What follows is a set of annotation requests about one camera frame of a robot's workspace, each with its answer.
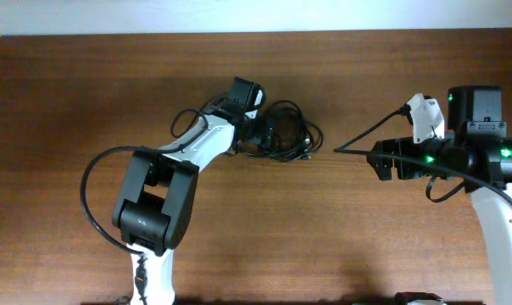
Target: wood grain surface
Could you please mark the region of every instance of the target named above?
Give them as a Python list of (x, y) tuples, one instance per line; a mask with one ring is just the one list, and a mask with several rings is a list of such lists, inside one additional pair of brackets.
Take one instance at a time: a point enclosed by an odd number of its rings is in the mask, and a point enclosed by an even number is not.
[[(86, 221), (83, 169), (118, 145), (159, 147), (183, 108), (257, 81), (326, 135), (309, 161), (218, 157), (199, 177), (175, 251), (180, 297), (356, 301), (398, 291), (493, 304), (470, 199), (442, 204), (426, 179), (381, 182), (331, 150), (423, 92), (447, 112), (451, 86), (498, 84), (512, 136), (512, 30), (0, 38), (0, 304), (112, 302), (131, 261)], [(357, 143), (411, 135), (392, 119)], [(88, 199), (110, 216), (128, 154), (104, 160)], [(435, 196), (458, 181), (439, 182)]]

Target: white wall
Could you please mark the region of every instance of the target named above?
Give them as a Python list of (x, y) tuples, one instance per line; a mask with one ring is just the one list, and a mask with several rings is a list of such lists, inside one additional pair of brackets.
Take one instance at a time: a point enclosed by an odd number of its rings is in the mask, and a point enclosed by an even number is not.
[(512, 0), (0, 0), (0, 34), (512, 27)]

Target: bundle of wires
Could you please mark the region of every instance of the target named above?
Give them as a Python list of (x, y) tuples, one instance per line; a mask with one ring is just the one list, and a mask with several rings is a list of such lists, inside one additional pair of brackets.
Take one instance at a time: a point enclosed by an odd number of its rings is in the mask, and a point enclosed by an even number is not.
[[(501, 196), (510, 205), (510, 207), (512, 207), (512, 197), (510, 197), (504, 191), (498, 189), (494, 185), (492, 185), (490, 183), (487, 183), (484, 180), (480, 180), (480, 179), (478, 179), (478, 178), (476, 178), (476, 177), (474, 177), (472, 175), (468, 175), (466, 173), (462, 173), (462, 172), (459, 172), (457, 170), (444, 167), (442, 165), (429, 164), (429, 163), (425, 162), (424, 160), (421, 160), (421, 159), (418, 159), (418, 158), (398, 156), (398, 155), (395, 155), (393, 153), (388, 153), (388, 152), (371, 152), (371, 151), (363, 151), (363, 150), (355, 150), (355, 149), (346, 149), (347, 147), (349, 147), (352, 144), (354, 144), (357, 140), (363, 138), (364, 136), (369, 135), (373, 130), (377, 129), (379, 126), (384, 124), (386, 121), (388, 121), (389, 119), (391, 119), (395, 115), (400, 115), (400, 114), (403, 115), (403, 116), (407, 115), (408, 110), (409, 110), (409, 108), (407, 108), (407, 105), (402, 106), (400, 109), (392, 112), (391, 114), (386, 116), (384, 119), (382, 119), (381, 121), (379, 121), (378, 123), (373, 125), (371, 128), (369, 128), (368, 130), (366, 130), (365, 132), (363, 132), (359, 136), (354, 137), (354, 139), (348, 141), (347, 143), (343, 144), (340, 147), (335, 148), (333, 151), (335, 153), (347, 153), (347, 154), (354, 154), (354, 155), (364, 155), (364, 156), (369, 156), (369, 157), (390, 158), (390, 159), (395, 160), (396, 162), (400, 161), (400, 162), (416, 164), (416, 165), (419, 165), (419, 166), (422, 166), (422, 167), (426, 167), (429, 170), (432, 170), (434, 172), (441, 172), (441, 173), (444, 173), (444, 174), (449, 175), (449, 176), (463, 178), (464, 180), (469, 181), (470, 183), (474, 183), (476, 185), (479, 185), (480, 187), (486, 187), (490, 191), (495, 192), (496, 194)], [(430, 191), (431, 191), (431, 188), (433, 186), (433, 183), (435, 182), (435, 179), (436, 179), (436, 176), (432, 176), (430, 178), (430, 181), (429, 181), (429, 183), (427, 185), (427, 188), (426, 188), (426, 196), (430, 200), (432, 200), (433, 202), (442, 202), (444, 200), (449, 199), (452, 195), (454, 195), (459, 190), (461, 190), (463, 188), (464, 184), (465, 184), (463, 182), (460, 183), (452, 191), (450, 191), (448, 194), (444, 195), (441, 198), (431, 199)]]
[(320, 127), (306, 120), (299, 106), (291, 101), (272, 103), (262, 114), (263, 121), (275, 122), (275, 130), (269, 147), (247, 149), (248, 144), (237, 143), (237, 150), (251, 158), (270, 158), (277, 162), (310, 159), (324, 143)]

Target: white plastic bracket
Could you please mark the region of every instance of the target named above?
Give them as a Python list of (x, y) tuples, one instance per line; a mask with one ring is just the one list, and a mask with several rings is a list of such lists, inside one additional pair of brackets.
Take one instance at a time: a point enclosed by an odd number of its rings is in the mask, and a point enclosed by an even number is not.
[(418, 93), (407, 104), (410, 106), (415, 144), (434, 137), (444, 138), (444, 117), (435, 98), (425, 99)]
[[(262, 103), (262, 98), (264, 97), (264, 93), (259, 90), (258, 94), (256, 95), (256, 101), (254, 101), (254, 106), (258, 106)], [(250, 119), (256, 118), (256, 114), (258, 113), (258, 110), (253, 110), (245, 113)]]

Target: black cable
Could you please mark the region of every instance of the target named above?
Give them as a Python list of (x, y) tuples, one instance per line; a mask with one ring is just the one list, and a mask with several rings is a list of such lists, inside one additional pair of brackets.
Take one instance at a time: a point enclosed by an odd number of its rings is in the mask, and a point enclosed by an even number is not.
[(490, 191), (493, 191), (494, 193), (501, 196), (506, 202), (508, 202), (510, 204), (510, 207), (512, 207), (512, 197), (507, 195), (504, 191), (499, 190), (497, 187), (487, 183), (484, 180), (480, 180), (476, 177), (473, 177), (473, 176), (465, 174), (465, 173), (461, 173), (454, 169), (449, 169), (449, 168), (441, 166), (441, 165), (428, 164), (428, 163), (426, 163), (422, 160), (419, 160), (417, 158), (398, 156), (398, 155), (394, 155), (394, 154), (388, 153), (388, 152), (368, 152), (368, 151), (361, 151), (361, 150), (341, 149), (339, 147), (334, 149), (333, 151), (335, 153), (348, 153), (348, 154), (364, 155), (364, 156), (371, 156), (371, 157), (391, 158), (391, 159), (394, 159), (397, 161), (402, 161), (402, 162), (416, 164), (419, 166), (424, 166), (428, 169), (432, 169), (437, 172), (443, 172), (444, 174), (447, 174), (447, 175), (460, 177), (460, 178), (463, 178), (471, 183), (477, 184), (481, 187), (486, 187)]
[(316, 153), (322, 147), (324, 133), (316, 124), (306, 120), (299, 106), (292, 101), (272, 103), (262, 114), (262, 119), (274, 120), (275, 126), (280, 123), (293, 123), (293, 132), (285, 135), (287, 130), (275, 130), (270, 147), (260, 146), (259, 153), (245, 150), (238, 143), (240, 153), (251, 158), (270, 158), (284, 163), (309, 158), (311, 153)]
[[(207, 100), (207, 102), (203, 103), (202, 107), (199, 108), (199, 111), (200, 112), (204, 111), (204, 109), (206, 109), (206, 107), (208, 107), (210, 104), (212, 104), (213, 106), (219, 105), (220, 103), (222, 103), (222, 101), (224, 99), (223, 98), (221, 98), (219, 100), (216, 100), (216, 99), (219, 97), (223, 97), (226, 94), (228, 94), (228, 92), (222, 92), (220, 94), (217, 94), (217, 95), (211, 97), (209, 100)], [(196, 124), (196, 120), (198, 119), (199, 115), (194, 114), (194, 118), (192, 119), (190, 124), (184, 129), (184, 131), (182, 131), (182, 133), (180, 133), (179, 135), (176, 135), (175, 132), (173, 131), (173, 127), (175, 126), (175, 123), (179, 119), (179, 117), (180, 117), (180, 115), (177, 114), (177, 117), (175, 118), (174, 123), (171, 124), (171, 129), (170, 129), (170, 133), (175, 139), (178, 139), (178, 138), (184, 136), (184, 134), (186, 134), (194, 126), (194, 124)]]
[(123, 251), (126, 251), (130, 254), (135, 254), (135, 255), (142, 255), (142, 252), (139, 252), (139, 251), (136, 251), (136, 250), (133, 250), (133, 249), (130, 249), (129, 247), (127, 247), (126, 245), (118, 242), (117, 240), (115, 240), (111, 235), (109, 235), (103, 228), (102, 226), (94, 219), (94, 217), (92, 216), (92, 213), (90, 212), (90, 209), (88, 208), (88, 205), (86, 204), (86, 182), (88, 181), (88, 176), (90, 175), (90, 172), (92, 170), (92, 168), (94, 167), (94, 165), (96, 165), (96, 163), (101, 160), (102, 158), (105, 158), (107, 157), (108, 155), (112, 154), (112, 153), (118, 153), (118, 152), (135, 152), (136, 150), (138, 150), (140, 147), (114, 147), (114, 148), (110, 148), (108, 150), (106, 150), (105, 152), (102, 152), (100, 154), (98, 154), (96, 157), (94, 157), (94, 159), (86, 166), (86, 169), (85, 169), (85, 173), (83, 174), (83, 177), (81, 179), (81, 188), (80, 188), (80, 193), (81, 193), (81, 206), (83, 207), (83, 211), (85, 212), (85, 216), (86, 218), (88, 219), (88, 221), (90, 221), (90, 223), (92, 224), (92, 226), (94, 227), (94, 229), (96, 229), (96, 231), (103, 236), (103, 238), (105, 238), (107, 241), (109, 241), (110, 243), (112, 243), (113, 245), (117, 246), (118, 248), (120, 248), (121, 250)]
[[(174, 137), (174, 138), (179, 138), (181, 136), (184, 136), (188, 130), (184, 130), (180, 135), (176, 135), (175, 132), (174, 132), (174, 129), (175, 129), (175, 126), (177, 125), (177, 121), (179, 121), (179, 119), (181, 118), (181, 116), (185, 113), (188, 113), (188, 112), (195, 112), (196, 113), (196, 118), (197, 117), (200, 117), (200, 118), (203, 118), (203, 120), (207, 120), (205, 118), (205, 115), (201, 112), (201, 110), (196, 110), (196, 109), (184, 109), (182, 110), (181, 112), (179, 112), (174, 118), (173, 118), (173, 122), (171, 122), (171, 127), (170, 127), (170, 134)], [(193, 139), (191, 139), (190, 143), (192, 143), (193, 140), (196, 140), (198, 138), (197, 137), (194, 137)]]
[(452, 197), (458, 191), (461, 191), (461, 189), (463, 189), (465, 187), (465, 181), (462, 181), (455, 188), (453, 188), (452, 191), (449, 191), (444, 196), (439, 197), (437, 199), (433, 199), (433, 198), (431, 198), (431, 189), (433, 188), (433, 184), (435, 183), (436, 179), (437, 179), (437, 177), (435, 175), (432, 176), (429, 179), (429, 182), (427, 182), (427, 186), (426, 186), (426, 197), (427, 197), (427, 199), (431, 200), (434, 203), (439, 203), (439, 202), (443, 202), (443, 201), (448, 200), (450, 197)]
[(382, 124), (384, 124), (387, 120), (391, 119), (393, 116), (398, 115), (398, 114), (401, 114), (400, 110), (396, 110), (396, 111), (392, 112), (391, 114), (387, 115), (386, 118), (381, 119), (381, 121), (376, 123), (373, 127), (371, 127), (368, 130), (364, 131), (361, 135), (356, 136), (354, 139), (348, 141), (347, 143), (345, 143), (344, 145), (342, 145), (341, 147), (338, 147), (336, 149), (344, 149), (346, 147), (351, 146), (356, 141), (358, 141), (359, 139), (363, 138), (364, 136), (369, 135), (375, 129), (379, 128)]

